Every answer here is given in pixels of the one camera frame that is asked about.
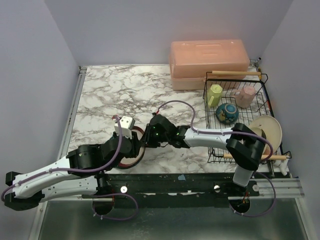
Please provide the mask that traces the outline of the yellow-green ceramic mug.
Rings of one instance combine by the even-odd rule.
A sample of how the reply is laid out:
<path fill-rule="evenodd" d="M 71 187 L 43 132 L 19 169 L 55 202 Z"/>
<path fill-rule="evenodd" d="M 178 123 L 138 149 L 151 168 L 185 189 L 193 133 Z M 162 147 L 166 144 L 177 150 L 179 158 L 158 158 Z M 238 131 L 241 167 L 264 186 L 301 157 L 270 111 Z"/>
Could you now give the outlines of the yellow-green ceramic mug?
<path fill-rule="evenodd" d="M 207 102 L 210 108 L 218 106 L 221 96 L 223 93 L 223 88 L 219 84 L 213 84 L 207 91 Z"/>

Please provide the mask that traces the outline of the dark bowl cream inside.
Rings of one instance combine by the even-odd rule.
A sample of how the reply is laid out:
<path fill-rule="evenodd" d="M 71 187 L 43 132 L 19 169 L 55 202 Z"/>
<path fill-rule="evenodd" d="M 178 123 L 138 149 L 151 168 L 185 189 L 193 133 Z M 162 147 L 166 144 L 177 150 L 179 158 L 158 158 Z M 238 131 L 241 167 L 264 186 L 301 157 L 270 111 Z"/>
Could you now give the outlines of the dark bowl cream inside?
<path fill-rule="evenodd" d="M 225 125 L 235 123 L 239 118 L 239 110 L 232 103 L 223 103 L 215 111 L 217 120 Z"/>

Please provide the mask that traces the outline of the pink ceramic mug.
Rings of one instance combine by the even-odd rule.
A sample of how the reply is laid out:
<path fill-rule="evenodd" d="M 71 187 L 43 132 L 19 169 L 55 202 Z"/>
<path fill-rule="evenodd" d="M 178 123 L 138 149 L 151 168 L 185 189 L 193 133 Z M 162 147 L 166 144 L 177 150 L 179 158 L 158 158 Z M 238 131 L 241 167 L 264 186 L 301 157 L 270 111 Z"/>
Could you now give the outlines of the pink ceramic mug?
<path fill-rule="evenodd" d="M 251 85 L 247 85 L 243 87 L 241 90 L 235 91 L 235 102 L 237 106 L 239 106 L 240 108 L 248 108 L 253 102 L 255 95 L 256 89 Z"/>

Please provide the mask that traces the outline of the cream plate black patch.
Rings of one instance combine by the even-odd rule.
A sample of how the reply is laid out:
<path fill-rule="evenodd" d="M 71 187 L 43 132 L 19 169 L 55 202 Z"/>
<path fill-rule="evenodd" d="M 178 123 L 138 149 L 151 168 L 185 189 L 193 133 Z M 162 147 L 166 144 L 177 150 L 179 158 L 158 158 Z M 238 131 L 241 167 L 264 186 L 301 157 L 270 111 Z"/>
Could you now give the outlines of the cream plate black patch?
<path fill-rule="evenodd" d="M 264 139 L 267 139 L 265 132 L 259 127 L 252 127 L 251 130 L 257 135 Z"/>

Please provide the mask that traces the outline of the pink and cream plate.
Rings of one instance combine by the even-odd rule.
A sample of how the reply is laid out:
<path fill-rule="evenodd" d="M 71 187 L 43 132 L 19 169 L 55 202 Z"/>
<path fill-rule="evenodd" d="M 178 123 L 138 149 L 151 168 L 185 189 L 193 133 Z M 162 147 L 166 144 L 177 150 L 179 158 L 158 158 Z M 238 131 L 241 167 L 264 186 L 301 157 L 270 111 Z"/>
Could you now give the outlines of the pink and cream plate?
<path fill-rule="evenodd" d="M 283 133 L 280 123 L 272 116 L 263 115 L 255 118 L 250 123 L 249 128 L 253 127 L 260 128 L 265 132 L 274 154 L 282 143 Z"/>

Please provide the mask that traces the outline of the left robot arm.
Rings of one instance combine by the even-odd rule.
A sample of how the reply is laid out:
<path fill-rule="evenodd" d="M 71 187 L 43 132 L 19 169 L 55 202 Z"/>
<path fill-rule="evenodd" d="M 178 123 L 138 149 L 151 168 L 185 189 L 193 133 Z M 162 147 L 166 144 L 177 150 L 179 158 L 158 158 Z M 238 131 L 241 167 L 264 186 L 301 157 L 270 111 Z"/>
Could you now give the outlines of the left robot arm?
<path fill-rule="evenodd" d="M 25 211 L 40 203 L 74 195 L 96 195 L 106 189 L 105 171 L 124 158 L 136 158 L 141 144 L 137 137 L 112 136 L 103 144 L 85 144 L 58 161 L 29 173 L 8 172 L 8 186 L 1 194 L 4 205 Z"/>

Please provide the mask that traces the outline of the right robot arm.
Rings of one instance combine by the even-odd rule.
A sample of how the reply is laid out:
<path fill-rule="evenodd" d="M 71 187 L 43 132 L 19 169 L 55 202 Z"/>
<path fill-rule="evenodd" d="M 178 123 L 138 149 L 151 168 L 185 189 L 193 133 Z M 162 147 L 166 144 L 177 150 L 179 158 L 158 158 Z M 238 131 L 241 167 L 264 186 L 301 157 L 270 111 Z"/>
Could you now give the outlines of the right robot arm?
<path fill-rule="evenodd" d="M 167 143 L 177 149 L 208 147 L 227 150 L 237 164 L 232 181 L 243 188 L 258 170 L 267 144 L 264 137 L 242 123 L 216 130 L 175 126 L 160 114 L 154 115 L 147 124 L 142 141 L 147 148 L 159 148 L 162 143 Z"/>

